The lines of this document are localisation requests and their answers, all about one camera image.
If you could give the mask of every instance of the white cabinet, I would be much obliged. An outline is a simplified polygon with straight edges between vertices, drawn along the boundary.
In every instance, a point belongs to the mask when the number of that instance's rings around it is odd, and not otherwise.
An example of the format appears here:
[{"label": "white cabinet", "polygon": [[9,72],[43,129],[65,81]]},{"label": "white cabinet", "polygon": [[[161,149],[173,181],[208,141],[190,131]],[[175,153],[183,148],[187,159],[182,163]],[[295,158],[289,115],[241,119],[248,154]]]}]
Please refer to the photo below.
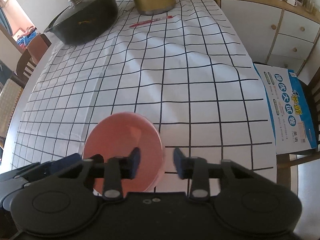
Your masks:
[{"label": "white cabinet", "polygon": [[312,47],[312,42],[278,34],[271,54],[305,60],[309,56]]},{"label": "white cabinet", "polygon": [[267,64],[270,66],[292,69],[294,70],[295,73],[297,73],[300,67],[302,66],[303,62],[304,62],[303,59],[284,57],[284,56],[271,54]]},{"label": "white cabinet", "polygon": [[264,63],[282,10],[242,0],[221,0],[221,9],[236,30],[252,61]]},{"label": "white cabinet", "polygon": [[298,14],[285,11],[279,33],[314,42],[320,25]]}]

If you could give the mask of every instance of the blue book cover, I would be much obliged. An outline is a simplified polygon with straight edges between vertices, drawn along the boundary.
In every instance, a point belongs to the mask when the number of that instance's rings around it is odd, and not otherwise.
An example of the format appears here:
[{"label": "blue book cover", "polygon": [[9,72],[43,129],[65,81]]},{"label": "blue book cover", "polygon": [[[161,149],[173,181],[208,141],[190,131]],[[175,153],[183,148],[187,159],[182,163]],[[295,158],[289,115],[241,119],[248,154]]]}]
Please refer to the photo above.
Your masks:
[{"label": "blue book cover", "polygon": [[293,70],[255,64],[266,88],[276,139],[276,153],[317,147],[309,107]]}]

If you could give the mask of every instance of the screw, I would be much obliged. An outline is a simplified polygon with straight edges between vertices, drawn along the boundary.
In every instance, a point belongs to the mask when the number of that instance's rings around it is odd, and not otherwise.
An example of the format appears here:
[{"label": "screw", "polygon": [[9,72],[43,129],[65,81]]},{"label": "screw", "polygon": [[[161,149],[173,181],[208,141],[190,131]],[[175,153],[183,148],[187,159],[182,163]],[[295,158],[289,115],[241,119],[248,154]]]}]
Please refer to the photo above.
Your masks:
[{"label": "screw", "polygon": [[160,198],[158,198],[158,197],[155,197],[155,198],[153,198],[153,199],[152,199],[152,201],[153,201],[153,202],[160,202],[160,201],[161,201],[161,199],[160,199]]},{"label": "screw", "polygon": [[117,198],[120,196],[120,192],[115,189],[109,189],[104,193],[104,196],[107,198]]},{"label": "screw", "polygon": [[204,189],[196,189],[192,192],[192,195],[196,198],[203,198],[208,195],[208,192]]},{"label": "screw", "polygon": [[151,199],[144,199],[142,202],[145,203],[145,204],[151,204],[152,203]]}]

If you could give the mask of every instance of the pink plate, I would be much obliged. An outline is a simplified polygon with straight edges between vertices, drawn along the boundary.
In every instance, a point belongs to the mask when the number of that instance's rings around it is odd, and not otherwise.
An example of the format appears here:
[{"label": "pink plate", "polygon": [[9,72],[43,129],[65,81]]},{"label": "pink plate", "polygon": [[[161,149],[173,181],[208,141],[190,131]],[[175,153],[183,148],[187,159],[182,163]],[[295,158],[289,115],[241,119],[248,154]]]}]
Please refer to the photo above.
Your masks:
[{"label": "pink plate", "polygon": [[[128,156],[140,148],[141,161],[135,179],[123,179],[124,196],[130,191],[153,188],[164,174],[164,151],[160,135],[151,122],[136,113],[113,114],[102,120],[90,133],[83,157],[101,154],[104,161],[116,156]],[[103,179],[96,179],[95,190],[102,192]]]}]

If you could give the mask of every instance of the table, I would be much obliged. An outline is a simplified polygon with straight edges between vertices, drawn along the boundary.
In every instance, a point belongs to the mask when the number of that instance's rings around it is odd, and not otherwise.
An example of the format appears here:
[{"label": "table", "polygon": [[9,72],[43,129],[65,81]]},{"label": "table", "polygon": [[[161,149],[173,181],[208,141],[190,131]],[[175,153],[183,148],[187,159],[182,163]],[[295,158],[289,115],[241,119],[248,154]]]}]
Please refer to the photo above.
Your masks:
[{"label": "table", "polygon": [[15,138],[16,134],[18,132],[19,124],[21,121],[22,113],[24,111],[24,108],[28,102],[29,96],[31,92],[33,91],[33,88],[44,70],[45,66],[47,65],[49,59],[53,56],[52,52],[55,49],[58,49],[55,47],[55,44],[58,42],[58,38],[55,35],[52,35],[52,45],[49,47],[49,49],[46,51],[46,53],[41,58],[39,64],[37,65],[37,68],[33,71],[28,83],[26,84],[20,99],[17,103],[17,106],[15,108],[15,111],[13,112],[11,122],[9,125],[7,137],[5,139],[5,146],[2,156],[2,161],[0,165],[0,173],[4,173],[6,171],[10,171],[12,169],[12,158],[13,158],[13,152],[15,148]]},{"label": "table", "polygon": [[[117,0],[118,20],[100,37],[56,45],[23,111],[12,168],[81,153],[99,121],[130,111],[153,122],[165,145],[156,191],[189,191],[175,172],[174,147],[210,163],[231,159],[276,181],[265,89],[243,44],[214,0],[176,1],[156,16],[173,18],[130,28],[152,16],[139,15],[133,0]],[[210,187],[211,195],[220,191],[215,179]]]}]

